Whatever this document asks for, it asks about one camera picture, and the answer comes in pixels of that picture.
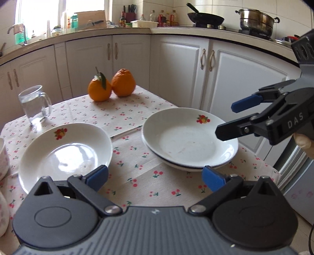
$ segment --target cabinet handle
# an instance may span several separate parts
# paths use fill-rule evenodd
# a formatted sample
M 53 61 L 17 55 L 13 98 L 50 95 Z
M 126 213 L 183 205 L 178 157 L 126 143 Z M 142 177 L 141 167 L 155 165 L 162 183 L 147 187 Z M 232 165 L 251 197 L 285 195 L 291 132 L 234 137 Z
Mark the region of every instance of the cabinet handle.
M 203 49 L 203 53 L 202 53 L 202 56 L 201 56 L 201 69 L 202 69 L 202 70 L 204 69 L 204 65 L 203 65 L 203 56 L 205 56 L 205 53 L 206 53 L 206 49 Z
M 119 51 L 118 51 L 118 43 L 115 43 L 115 46 L 116 46 L 116 59 L 118 59 L 118 53 L 119 53 Z
M 107 46 L 108 46 L 108 60 L 110 60 L 110 43 L 108 43 Z
M 11 77 L 10 77 L 10 72 L 8 72 L 8 82 L 9 82 L 9 85 L 10 85 L 10 89 L 13 90 L 12 81 L 11 81 Z
M 213 70 L 213 67 L 212 67 L 212 59 L 213 59 L 213 56 L 215 55 L 215 51 L 213 50 L 212 53 L 210 54 L 210 57 L 209 57 L 209 71 L 211 72 Z
M 16 85 L 17 85 L 17 87 L 19 87 L 19 79 L 18 79 L 18 75 L 16 74 L 16 69 L 13 69 L 13 72 L 14 72 Z

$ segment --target plate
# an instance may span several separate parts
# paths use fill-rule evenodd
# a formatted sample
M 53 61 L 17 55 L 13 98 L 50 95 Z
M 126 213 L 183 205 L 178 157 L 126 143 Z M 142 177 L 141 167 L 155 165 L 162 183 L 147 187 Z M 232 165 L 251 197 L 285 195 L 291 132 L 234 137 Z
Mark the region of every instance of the plate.
M 110 164 L 113 146 L 108 134 L 88 123 L 70 123 L 38 136 L 24 152 L 19 180 L 28 194 L 42 176 L 54 181 L 73 174 L 86 175 L 99 165 Z
M 151 149 L 149 149 L 149 151 L 154 154 L 161 162 L 163 162 L 164 164 L 168 165 L 168 166 L 171 166 L 173 168 L 176 168 L 176 169 L 179 169 L 179 170 L 182 170 L 182 171 L 186 171 L 186 172 L 201 172 L 203 170 L 203 168 L 192 168 L 192 167 L 186 167 L 186 166 L 181 166 L 181 165 L 178 165 L 178 164 L 175 164 L 175 163 L 172 163 L 168 160 L 165 160 L 163 159 L 162 157 L 160 157 L 159 155 L 157 155 L 156 153 L 154 153 Z M 223 165 L 219 165 L 219 166 L 215 166 L 214 168 L 215 169 L 218 169 L 218 168 L 221 168 L 223 167 L 224 165 L 226 164 L 223 164 Z
M 170 108 L 151 115 L 142 128 L 142 139 L 158 156 L 191 168 L 229 162 L 238 151 L 238 139 L 220 141 L 217 116 L 191 108 Z

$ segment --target table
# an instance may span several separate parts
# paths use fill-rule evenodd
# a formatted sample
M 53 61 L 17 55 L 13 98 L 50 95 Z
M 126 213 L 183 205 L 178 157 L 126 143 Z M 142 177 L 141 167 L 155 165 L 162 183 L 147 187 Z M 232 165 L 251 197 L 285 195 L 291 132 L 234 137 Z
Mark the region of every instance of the table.
M 201 173 L 185 172 L 162 163 L 143 144 L 141 126 L 153 113 L 175 107 L 164 99 L 136 87 L 125 98 L 112 95 L 102 103 L 88 95 L 53 106 L 51 116 L 41 125 L 30 127 L 26 116 L 7 123 L 1 137 L 5 139 L 11 169 L 0 181 L 0 191 L 10 210 L 10 224 L 0 237 L 0 250 L 13 253 L 19 246 L 12 230 L 12 219 L 26 194 L 18 180 L 18 164 L 29 144 L 41 133 L 70 122 L 86 122 L 104 128 L 112 137 L 113 157 L 108 182 L 99 193 L 121 206 L 177 206 L 186 208 L 208 196 L 211 191 L 203 183 Z M 239 146 L 238 153 L 227 165 L 219 168 L 224 174 L 236 173 L 246 180 L 268 175 L 276 183 L 280 174 Z

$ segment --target orange fruit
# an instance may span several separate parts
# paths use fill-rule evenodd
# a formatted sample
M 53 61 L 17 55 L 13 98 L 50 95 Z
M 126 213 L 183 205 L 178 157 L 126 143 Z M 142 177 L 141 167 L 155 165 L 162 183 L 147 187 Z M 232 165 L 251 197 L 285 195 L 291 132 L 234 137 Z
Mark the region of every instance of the orange fruit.
M 88 84 L 87 93 L 95 102 L 103 102 L 108 100 L 111 95 L 111 85 L 102 73 L 97 72 L 97 75 Z
M 120 69 L 113 76 L 111 86 L 117 96 L 129 96 L 135 90 L 136 82 L 129 70 Z

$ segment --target frying pan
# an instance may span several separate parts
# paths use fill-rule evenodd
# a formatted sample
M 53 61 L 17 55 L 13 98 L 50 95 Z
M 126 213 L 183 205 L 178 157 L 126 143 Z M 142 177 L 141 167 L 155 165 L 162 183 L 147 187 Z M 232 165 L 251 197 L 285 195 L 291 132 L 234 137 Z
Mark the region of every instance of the frying pan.
M 195 11 L 187 14 L 193 23 L 200 23 L 204 25 L 211 24 L 213 26 L 219 26 L 225 20 L 223 17 L 214 14 L 199 12 L 191 3 L 187 3 L 187 6 L 191 8 L 193 11 Z

